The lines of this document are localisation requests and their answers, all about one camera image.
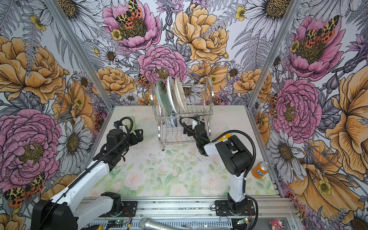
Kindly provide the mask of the green glass tumbler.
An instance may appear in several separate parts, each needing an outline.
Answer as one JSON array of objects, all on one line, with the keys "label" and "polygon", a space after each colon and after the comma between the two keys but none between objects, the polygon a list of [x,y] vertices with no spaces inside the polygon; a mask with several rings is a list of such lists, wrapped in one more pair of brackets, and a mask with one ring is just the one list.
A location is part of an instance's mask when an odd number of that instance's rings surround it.
[{"label": "green glass tumbler", "polygon": [[133,132],[137,128],[135,118],[133,116],[128,116],[128,118],[122,120],[122,127],[125,131]]}]

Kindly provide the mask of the yellow plastic bowl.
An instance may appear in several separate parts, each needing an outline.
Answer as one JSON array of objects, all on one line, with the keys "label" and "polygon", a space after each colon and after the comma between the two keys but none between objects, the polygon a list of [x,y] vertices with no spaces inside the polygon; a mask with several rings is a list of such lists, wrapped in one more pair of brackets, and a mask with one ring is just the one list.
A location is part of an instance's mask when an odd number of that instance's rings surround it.
[{"label": "yellow plastic bowl", "polygon": [[227,140],[229,137],[231,137],[232,136],[232,134],[231,133],[229,133],[229,134],[225,134],[225,135],[223,135],[222,137],[220,137],[219,139],[218,139],[218,141],[225,141],[225,140]]}]

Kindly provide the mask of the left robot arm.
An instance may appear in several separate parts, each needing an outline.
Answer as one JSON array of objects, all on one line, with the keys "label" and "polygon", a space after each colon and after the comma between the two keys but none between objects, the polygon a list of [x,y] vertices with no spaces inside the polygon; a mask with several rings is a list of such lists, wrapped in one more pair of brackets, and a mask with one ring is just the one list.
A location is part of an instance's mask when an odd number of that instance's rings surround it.
[{"label": "left robot arm", "polygon": [[50,200],[40,200],[33,208],[32,230],[82,230],[97,217],[122,209],[121,196],[102,193],[95,201],[78,208],[90,190],[125,159],[129,148],[143,141],[143,130],[125,133],[119,128],[109,131],[103,146],[88,168]]}]

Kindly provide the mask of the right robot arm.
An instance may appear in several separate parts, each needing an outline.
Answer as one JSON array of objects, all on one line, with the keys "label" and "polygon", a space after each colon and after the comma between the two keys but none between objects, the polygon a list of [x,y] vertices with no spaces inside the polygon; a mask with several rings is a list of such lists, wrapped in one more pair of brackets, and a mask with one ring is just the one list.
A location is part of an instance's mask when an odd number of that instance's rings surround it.
[{"label": "right robot arm", "polygon": [[233,214],[241,213],[247,205],[252,205],[246,194],[247,174],[256,159],[256,147],[252,138],[243,131],[229,130],[214,140],[207,136],[205,125],[187,125],[179,121],[184,134],[194,137],[196,147],[201,155],[220,156],[226,170],[232,175],[228,193],[228,207]]}]

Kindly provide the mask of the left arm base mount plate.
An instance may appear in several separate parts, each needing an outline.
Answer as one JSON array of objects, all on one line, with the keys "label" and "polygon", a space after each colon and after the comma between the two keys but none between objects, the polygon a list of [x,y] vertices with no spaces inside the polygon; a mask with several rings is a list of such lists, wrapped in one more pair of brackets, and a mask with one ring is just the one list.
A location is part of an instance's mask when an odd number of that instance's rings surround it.
[{"label": "left arm base mount plate", "polygon": [[99,216],[100,218],[125,218],[135,217],[138,201],[122,201],[122,210],[120,212],[108,212]]}]

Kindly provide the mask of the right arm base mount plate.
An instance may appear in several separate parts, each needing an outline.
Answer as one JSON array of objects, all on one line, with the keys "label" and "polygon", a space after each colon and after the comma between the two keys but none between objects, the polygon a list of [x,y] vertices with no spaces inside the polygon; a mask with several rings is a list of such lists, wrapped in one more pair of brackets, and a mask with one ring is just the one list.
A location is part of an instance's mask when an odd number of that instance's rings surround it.
[{"label": "right arm base mount plate", "polygon": [[255,216],[255,205],[247,198],[240,202],[216,200],[215,212],[217,216]]}]

